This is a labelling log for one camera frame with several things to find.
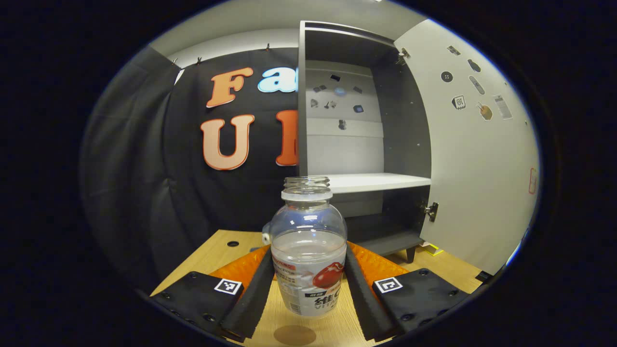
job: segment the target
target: yellow object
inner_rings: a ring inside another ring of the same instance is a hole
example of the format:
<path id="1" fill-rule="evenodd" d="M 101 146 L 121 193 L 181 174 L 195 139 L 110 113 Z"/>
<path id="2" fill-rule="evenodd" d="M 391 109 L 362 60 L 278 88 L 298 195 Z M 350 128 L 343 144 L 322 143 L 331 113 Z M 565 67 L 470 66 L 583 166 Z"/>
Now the yellow object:
<path id="1" fill-rule="evenodd" d="M 424 246 L 423 248 L 432 256 L 436 256 L 444 251 L 443 249 L 439 249 L 439 247 L 433 245 L 432 243 L 430 243 L 428 246 Z"/>

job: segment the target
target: wooden table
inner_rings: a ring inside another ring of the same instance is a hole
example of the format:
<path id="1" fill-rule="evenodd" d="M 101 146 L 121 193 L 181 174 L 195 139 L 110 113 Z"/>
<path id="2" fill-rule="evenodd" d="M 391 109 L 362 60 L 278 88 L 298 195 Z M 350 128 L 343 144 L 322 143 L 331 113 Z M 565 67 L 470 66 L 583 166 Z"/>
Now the wooden table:
<path id="1" fill-rule="evenodd" d="M 228 246 L 227 243 L 231 241 L 237 241 L 239 245 Z M 261 233 L 219 230 L 163 280 L 151 295 L 166 289 L 190 271 L 209 274 L 247 254 L 251 248 L 261 246 L 263 246 Z M 475 279 L 480 273 L 479 269 L 446 252 L 432 256 L 418 247 L 412 264 L 407 264 L 405 251 L 386 258 L 410 271 L 425 267 L 467 293 L 471 293 L 481 284 Z M 238 344 L 249 347 L 377 345 L 373 340 L 364 340 L 345 276 L 342 279 L 341 294 L 336 308 L 332 314 L 318 320 L 306 319 L 289 312 L 283 304 L 278 284 L 272 281 L 268 301 L 253 338 Z"/>

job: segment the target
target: ceiling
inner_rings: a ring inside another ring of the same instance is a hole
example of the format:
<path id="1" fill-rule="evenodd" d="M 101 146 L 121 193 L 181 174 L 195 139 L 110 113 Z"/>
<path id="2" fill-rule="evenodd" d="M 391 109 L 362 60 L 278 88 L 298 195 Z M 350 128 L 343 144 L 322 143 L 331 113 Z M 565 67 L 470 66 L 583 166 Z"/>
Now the ceiling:
<path id="1" fill-rule="evenodd" d="M 229 0 L 187 19 L 150 45 L 169 56 L 244 31 L 299 28 L 301 20 L 350 25 L 396 40 L 424 19 L 388 0 Z"/>

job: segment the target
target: bottle label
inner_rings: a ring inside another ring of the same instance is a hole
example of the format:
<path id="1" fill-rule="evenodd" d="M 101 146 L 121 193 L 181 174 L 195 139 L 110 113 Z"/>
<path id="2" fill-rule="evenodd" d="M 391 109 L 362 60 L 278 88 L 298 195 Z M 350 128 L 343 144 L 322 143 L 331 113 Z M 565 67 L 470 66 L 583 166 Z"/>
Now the bottle label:
<path id="1" fill-rule="evenodd" d="M 334 309 L 341 290 L 345 250 L 326 261 L 300 264 L 272 255 L 285 306 L 301 316 L 321 316 Z"/>

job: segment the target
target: white shelf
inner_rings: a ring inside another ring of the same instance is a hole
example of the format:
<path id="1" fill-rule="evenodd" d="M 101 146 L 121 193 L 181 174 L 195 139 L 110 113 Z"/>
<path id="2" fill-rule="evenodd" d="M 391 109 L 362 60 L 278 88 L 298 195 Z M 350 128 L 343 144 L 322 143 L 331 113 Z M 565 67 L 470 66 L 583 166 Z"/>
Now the white shelf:
<path id="1" fill-rule="evenodd" d="M 324 176 L 330 179 L 330 189 L 334 194 L 410 188 L 431 184 L 430 178 L 397 175 L 396 173 L 350 173 Z"/>

